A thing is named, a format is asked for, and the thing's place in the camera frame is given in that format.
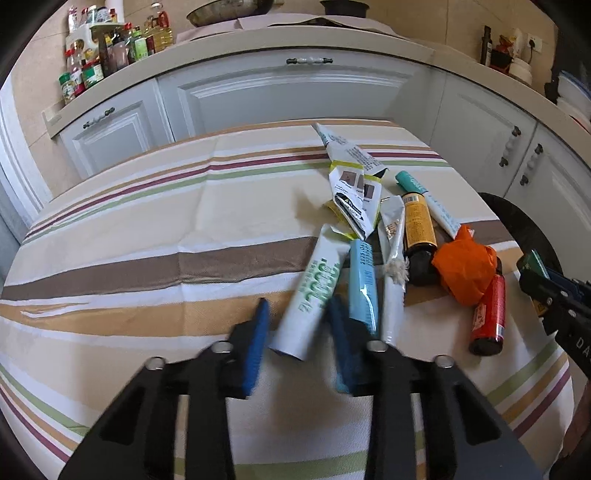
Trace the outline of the red spray can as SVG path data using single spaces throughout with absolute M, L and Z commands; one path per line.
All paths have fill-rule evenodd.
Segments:
M 506 283 L 497 258 L 496 272 L 473 315 L 469 351 L 476 356 L 498 355 L 504 346 Z

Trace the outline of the white green lettered tube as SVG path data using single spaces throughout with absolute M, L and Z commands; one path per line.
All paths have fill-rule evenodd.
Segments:
M 308 266 L 270 342 L 271 350 L 297 360 L 307 359 L 350 248 L 351 240 L 329 224 L 322 226 Z

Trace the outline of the black lined trash bin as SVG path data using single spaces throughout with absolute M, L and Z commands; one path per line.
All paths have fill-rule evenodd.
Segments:
M 547 268 L 563 273 L 554 247 L 527 214 L 509 200 L 500 196 L 485 192 L 480 192 L 479 195 L 497 215 L 524 253 L 535 249 Z

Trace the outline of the white kitchen cabinets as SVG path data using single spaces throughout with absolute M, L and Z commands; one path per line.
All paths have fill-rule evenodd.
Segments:
M 120 80 L 109 77 L 45 118 L 82 177 L 230 127 L 390 120 L 441 154 L 478 193 L 527 214 L 566 275 L 590 275 L 589 166 L 540 115 L 474 81 L 394 57 L 310 49 L 204 61 L 116 92 Z

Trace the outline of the green bottle black cap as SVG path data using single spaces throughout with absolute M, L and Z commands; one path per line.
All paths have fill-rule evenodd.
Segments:
M 535 299 L 529 291 L 538 285 L 538 280 L 534 279 L 536 277 L 542 277 L 545 279 L 549 279 L 549 273 L 539 255 L 539 253 L 532 249 L 528 253 L 525 253 L 518 261 L 517 261 L 517 268 L 520 272 L 520 275 L 523 275 L 525 272 L 528 272 L 528 279 L 530 282 L 527 284 L 528 290 L 522 289 L 524 293 L 527 293 L 532 300 L 534 309 L 536 311 L 537 316 L 542 319 L 544 314 L 548 311 L 549 307 L 543 303 Z

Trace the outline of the small orange plastic bag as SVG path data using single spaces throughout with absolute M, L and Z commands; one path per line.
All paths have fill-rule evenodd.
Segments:
M 467 225 L 462 225 L 452 242 L 435 253 L 433 266 L 441 284 L 461 305 L 476 306 L 484 296 L 497 268 L 497 253 L 478 243 Z

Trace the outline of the teal capped white tube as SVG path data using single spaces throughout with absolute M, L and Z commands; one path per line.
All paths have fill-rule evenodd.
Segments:
M 396 175 L 396 180 L 407 193 L 421 194 L 425 198 L 431 216 L 436 222 L 452 239 L 457 237 L 461 223 L 451 215 L 448 209 L 426 187 L 407 171 L 399 172 Z

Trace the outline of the amber bottle yellow label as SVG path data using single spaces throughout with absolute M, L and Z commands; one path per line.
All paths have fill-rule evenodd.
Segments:
M 438 243 L 430 211 L 424 196 L 407 193 L 405 204 L 405 256 L 409 261 L 409 282 L 427 286 L 438 282 L 439 273 L 432 264 Z

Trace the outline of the light blue tube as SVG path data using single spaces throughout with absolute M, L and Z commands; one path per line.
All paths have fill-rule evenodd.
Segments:
M 373 249 L 369 243 L 353 240 L 349 250 L 349 317 L 379 334 L 379 305 Z

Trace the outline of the silver white flattened tube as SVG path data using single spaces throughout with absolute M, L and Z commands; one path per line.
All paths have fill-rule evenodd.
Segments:
M 409 263 L 404 254 L 406 210 L 401 196 L 381 200 L 378 234 L 384 264 L 384 299 L 381 317 L 382 340 L 396 346 L 404 323 Z

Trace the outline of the white stacked bowls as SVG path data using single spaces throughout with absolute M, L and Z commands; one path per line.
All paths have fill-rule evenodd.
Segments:
M 590 91 L 568 72 L 558 76 L 558 108 L 575 120 L 584 130 L 590 132 Z

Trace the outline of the striped tablecloth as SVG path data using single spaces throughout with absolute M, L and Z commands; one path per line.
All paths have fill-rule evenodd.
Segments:
M 469 354 L 472 312 L 437 286 L 410 287 L 399 347 L 456 359 L 528 450 L 550 468 L 574 411 L 565 352 L 544 332 L 516 269 L 520 250 L 467 181 L 402 127 L 329 127 L 410 172 L 478 242 L 507 285 L 503 351 Z M 178 361 L 249 319 L 280 320 L 328 209 L 329 157 L 311 121 L 230 129 L 127 160 L 48 204 L 1 293 L 1 410 L 42 474 L 56 478 L 143 362 Z

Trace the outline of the crumpled white yellow carton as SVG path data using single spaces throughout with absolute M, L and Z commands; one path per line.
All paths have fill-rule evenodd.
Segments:
M 367 240 L 377 225 L 382 180 L 366 173 L 359 163 L 332 161 L 329 183 L 335 208 L 356 238 Z

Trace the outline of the white ceramic jar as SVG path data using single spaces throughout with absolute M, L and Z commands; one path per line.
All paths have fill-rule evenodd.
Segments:
M 531 65 L 520 58 L 512 59 L 508 75 L 528 86 L 531 86 L 533 83 Z

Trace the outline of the dark olive oil bottle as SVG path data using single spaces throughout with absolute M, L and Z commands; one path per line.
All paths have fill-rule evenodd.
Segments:
M 484 26 L 483 37 L 481 41 L 481 52 L 479 63 L 485 66 L 489 66 L 491 63 L 491 54 L 493 49 L 492 42 L 492 29 L 490 26 Z

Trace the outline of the black cast iron pot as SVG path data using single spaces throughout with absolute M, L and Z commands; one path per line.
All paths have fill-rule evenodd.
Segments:
M 335 16 L 366 18 L 370 10 L 367 3 L 355 0 L 322 0 L 321 5 L 325 14 Z

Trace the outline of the condiment bottles rack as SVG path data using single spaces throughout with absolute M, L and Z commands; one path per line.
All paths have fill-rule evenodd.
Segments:
M 58 77 L 63 102 L 71 103 L 106 77 L 174 44 L 167 12 L 154 1 L 145 22 L 125 22 L 116 8 L 70 6 L 64 44 L 65 70 Z

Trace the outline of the steel wok pan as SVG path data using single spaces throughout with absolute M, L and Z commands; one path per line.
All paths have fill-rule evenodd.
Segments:
M 187 14 L 194 27 L 259 16 L 270 12 L 273 0 L 217 0 L 206 3 Z

